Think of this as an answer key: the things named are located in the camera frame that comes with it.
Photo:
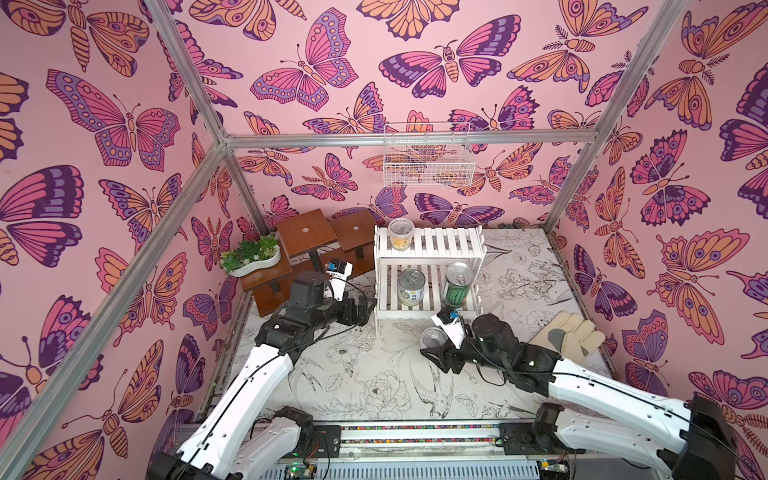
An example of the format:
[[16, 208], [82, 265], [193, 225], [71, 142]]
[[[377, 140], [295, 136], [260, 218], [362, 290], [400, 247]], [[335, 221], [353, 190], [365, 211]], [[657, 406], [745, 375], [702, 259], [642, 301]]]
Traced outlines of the green watermelon can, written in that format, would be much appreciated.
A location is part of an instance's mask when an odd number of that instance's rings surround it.
[[450, 264], [445, 272], [441, 301], [444, 306], [462, 307], [469, 295], [475, 278], [474, 270], [464, 262]]

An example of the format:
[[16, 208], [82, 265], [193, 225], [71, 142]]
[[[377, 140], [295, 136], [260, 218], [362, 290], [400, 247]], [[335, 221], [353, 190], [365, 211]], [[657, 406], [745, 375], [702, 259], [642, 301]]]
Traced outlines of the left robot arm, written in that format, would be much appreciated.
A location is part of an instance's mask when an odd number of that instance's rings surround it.
[[252, 429], [264, 405], [309, 347], [340, 324], [365, 326], [377, 301], [346, 292], [348, 281], [302, 272], [290, 295], [265, 321], [240, 373], [197, 430], [175, 453], [157, 453], [150, 479], [257, 479], [293, 452], [312, 430], [310, 415], [296, 409], [276, 413], [259, 434]]

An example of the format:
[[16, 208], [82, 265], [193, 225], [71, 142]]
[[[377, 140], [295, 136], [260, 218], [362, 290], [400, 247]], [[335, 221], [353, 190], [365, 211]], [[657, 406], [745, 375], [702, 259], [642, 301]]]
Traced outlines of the white wooden slatted shelf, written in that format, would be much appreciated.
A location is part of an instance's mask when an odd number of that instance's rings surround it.
[[[427, 320], [441, 308], [441, 291], [448, 267], [456, 262], [467, 264], [475, 274], [481, 271], [487, 248], [483, 228], [417, 228], [407, 250], [392, 247], [386, 227], [376, 227], [374, 260], [377, 306], [374, 325], [381, 335], [386, 321]], [[398, 298], [400, 273], [415, 269], [426, 276], [422, 301], [406, 306]]]

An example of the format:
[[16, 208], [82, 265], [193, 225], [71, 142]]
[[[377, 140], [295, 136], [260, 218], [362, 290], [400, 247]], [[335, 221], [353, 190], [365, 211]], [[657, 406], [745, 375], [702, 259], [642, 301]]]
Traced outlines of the yellow seed jar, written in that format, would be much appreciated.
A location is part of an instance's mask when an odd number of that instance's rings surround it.
[[406, 251], [410, 248], [415, 232], [415, 225], [411, 220], [408, 218], [394, 219], [389, 223], [387, 230], [394, 250]]

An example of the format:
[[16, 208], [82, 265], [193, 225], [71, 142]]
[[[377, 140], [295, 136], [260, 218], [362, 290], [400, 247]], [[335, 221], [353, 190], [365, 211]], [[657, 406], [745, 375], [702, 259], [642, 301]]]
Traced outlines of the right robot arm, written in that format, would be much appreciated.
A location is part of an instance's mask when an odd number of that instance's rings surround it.
[[737, 442], [712, 401], [667, 398], [595, 374], [556, 351], [519, 341], [493, 314], [465, 323], [444, 308], [432, 321], [420, 353], [440, 371], [492, 368], [517, 389], [545, 398], [530, 444], [592, 450], [673, 479], [735, 478]]

